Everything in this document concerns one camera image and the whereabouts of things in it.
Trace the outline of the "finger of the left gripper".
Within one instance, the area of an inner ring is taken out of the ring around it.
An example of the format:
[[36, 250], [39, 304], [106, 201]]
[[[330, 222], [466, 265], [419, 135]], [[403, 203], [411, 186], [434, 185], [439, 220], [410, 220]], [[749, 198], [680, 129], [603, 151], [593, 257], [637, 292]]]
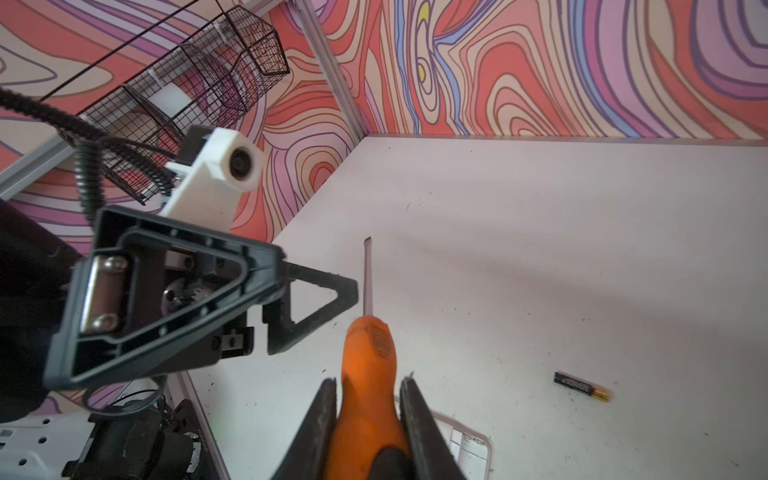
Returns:
[[253, 305], [277, 300], [283, 250], [123, 207], [97, 215], [43, 373], [50, 390], [100, 387], [246, 356]]
[[287, 264], [285, 286], [262, 308], [267, 353], [283, 353], [358, 303], [358, 282], [330, 272]]

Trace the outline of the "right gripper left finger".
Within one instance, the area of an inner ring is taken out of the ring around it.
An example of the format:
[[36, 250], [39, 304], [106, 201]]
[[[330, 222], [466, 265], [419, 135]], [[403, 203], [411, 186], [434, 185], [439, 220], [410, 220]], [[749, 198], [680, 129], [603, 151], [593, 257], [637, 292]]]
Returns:
[[324, 379], [272, 480], [324, 478], [337, 422], [337, 382]]

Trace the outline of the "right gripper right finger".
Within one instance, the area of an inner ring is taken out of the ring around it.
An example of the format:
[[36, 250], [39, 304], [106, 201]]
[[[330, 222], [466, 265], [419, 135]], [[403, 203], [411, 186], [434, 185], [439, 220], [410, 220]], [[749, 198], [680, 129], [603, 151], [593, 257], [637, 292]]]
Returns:
[[416, 383], [405, 377], [400, 384], [400, 421], [411, 452], [414, 478], [464, 480], [433, 415]]

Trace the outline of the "white air conditioner remote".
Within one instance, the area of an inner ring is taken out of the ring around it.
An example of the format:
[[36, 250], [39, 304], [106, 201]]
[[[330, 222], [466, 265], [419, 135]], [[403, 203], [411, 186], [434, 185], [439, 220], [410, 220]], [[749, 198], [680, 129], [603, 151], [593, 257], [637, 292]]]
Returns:
[[[400, 398], [395, 396], [400, 419]], [[437, 426], [465, 479], [489, 479], [491, 446], [489, 442], [456, 420], [431, 412]]]

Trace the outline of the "orange black flathead screwdriver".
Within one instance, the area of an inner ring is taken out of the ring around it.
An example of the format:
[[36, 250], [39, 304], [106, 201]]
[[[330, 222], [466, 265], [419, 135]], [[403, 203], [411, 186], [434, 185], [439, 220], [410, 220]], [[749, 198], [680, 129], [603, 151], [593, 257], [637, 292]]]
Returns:
[[373, 312], [373, 239], [363, 245], [363, 312], [345, 338], [342, 403], [324, 477], [411, 479], [411, 452], [395, 407], [396, 348], [389, 326]]

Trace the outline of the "black gold AAA battery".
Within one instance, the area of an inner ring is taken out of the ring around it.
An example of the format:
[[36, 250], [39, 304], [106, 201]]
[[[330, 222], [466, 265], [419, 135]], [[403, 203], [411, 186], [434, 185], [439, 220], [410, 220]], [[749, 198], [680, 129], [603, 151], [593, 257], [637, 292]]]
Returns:
[[610, 390], [560, 371], [554, 373], [553, 382], [602, 402], [609, 402], [612, 399]]

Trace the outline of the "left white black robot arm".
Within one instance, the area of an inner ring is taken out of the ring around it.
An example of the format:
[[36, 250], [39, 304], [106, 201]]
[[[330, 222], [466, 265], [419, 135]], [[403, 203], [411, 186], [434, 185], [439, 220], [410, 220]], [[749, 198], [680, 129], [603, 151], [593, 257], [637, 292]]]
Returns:
[[[94, 222], [90, 256], [78, 262], [43, 375], [52, 389], [166, 379], [250, 353], [246, 325], [258, 305], [267, 350], [284, 352], [353, 307], [356, 281], [289, 263], [274, 245], [227, 229], [254, 186], [264, 155], [241, 133], [195, 126], [165, 167], [145, 146], [11, 90], [1, 105], [78, 140], [78, 187]], [[102, 155], [116, 154], [159, 185], [162, 211], [103, 200]]]

